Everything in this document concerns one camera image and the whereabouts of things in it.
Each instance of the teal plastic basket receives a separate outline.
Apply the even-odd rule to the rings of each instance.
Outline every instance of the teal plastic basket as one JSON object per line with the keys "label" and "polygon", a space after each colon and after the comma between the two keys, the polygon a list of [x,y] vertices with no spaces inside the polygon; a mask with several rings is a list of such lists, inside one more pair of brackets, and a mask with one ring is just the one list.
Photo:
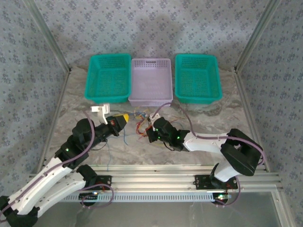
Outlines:
{"label": "teal plastic basket", "polygon": [[181,103],[211,104],[222,98],[215,56],[177,54],[175,94]]}
{"label": "teal plastic basket", "polygon": [[85,97],[95,103],[123,103],[131,94],[131,55],[127,53],[92,56]]}

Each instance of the gray marble floor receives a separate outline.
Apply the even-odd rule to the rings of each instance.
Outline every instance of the gray marble floor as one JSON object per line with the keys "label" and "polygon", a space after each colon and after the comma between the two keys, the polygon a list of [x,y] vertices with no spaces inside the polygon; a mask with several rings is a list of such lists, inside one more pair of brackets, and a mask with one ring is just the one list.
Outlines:
{"label": "gray marble floor", "polygon": [[[76,122],[85,118],[83,110],[87,111],[95,122],[99,125],[97,114],[90,113],[90,106],[93,102],[84,98],[85,82],[87,71],[80,68],[73,68],[67,83],[60,115],[52,136],[50,149],[46,158],[51,158],[59,149],[66,139],[70,136],[72,128]],[[223,98],[211,105],[188,105],[182,104],[187,110],[194,124],[194,130],[199,133],[223,133],[228,132],[231,128],[238,128],[247,135],[250,135],[248,123],[238,94],[237,86],[234,80],[234,73],[228,70],[221,70],[221,83],[223,89]],[[132,113],[134,107],[129,102],[122,104],[111,104],[111,114]],[[149,108],[154,112],[156,107]],[[189,129],[189,123],[183,113],[176,107],[164,107],[160,115],[167,120],[175,120],[172,124],[181,129]],[[213,165],[221,158],[219,155],[213,155],[203,151],[195,152],[177,152],[169,151],[160,143],[150,144],[147,138],[141,138],[135,134],[137,119],[130,117],[130,121],[120,136],[110,137],[108,146],[99,151],[90,151],[89,158],[84,163],[91,165],[160,165],[160,164],[201,164]]]}

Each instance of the glass panel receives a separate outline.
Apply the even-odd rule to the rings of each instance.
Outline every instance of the glass panel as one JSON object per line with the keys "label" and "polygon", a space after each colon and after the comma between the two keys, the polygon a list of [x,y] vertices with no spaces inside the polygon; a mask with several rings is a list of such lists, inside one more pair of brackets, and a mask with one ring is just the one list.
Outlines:
{"label": "glass panel", "polygon": [[113,203],[84,209],[78,202],[50,208],[35,227],[279,227],[270,192],[242,193],[230,207],[208,202]]}

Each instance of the black bracket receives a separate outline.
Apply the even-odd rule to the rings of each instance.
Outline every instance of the black bracket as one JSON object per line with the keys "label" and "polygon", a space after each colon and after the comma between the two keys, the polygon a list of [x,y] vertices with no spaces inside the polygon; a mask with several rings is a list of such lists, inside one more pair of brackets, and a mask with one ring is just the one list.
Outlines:
{"label": "black bracket", "polygon": [[210,179],[210,175],[195,175],[195,181],[193,184],[196,186],[197,190],[212,190],[212,189],[238,189],[237,180],[232,177],[227,182],[221,182],[220,185],[214,186]]}
{"label": "black bracket", "polygon": [[[103,183],[103,184],[111,186],[111,184],[112,184],[112,176],[110,176],[110,175],[98,175],[96,177],[95,184],[99,184],[99,183]],[[97,187],[91,188],[89,190],[90,191],[102,191],[103,188],[102,188],[102,186],[97,186]],[[80,193],[79,196],[78,196],[78,199],[82,200],[85,196],[87,196],[87,198],[85,200],[95,201],[95,200],[98,199],[98,195],[94,195],[92,193]],[[86,206],[91,206],[93,204],[95,204],[95,203],[94,202],[85,202],[84,203],[84,205],[86,205]]]}

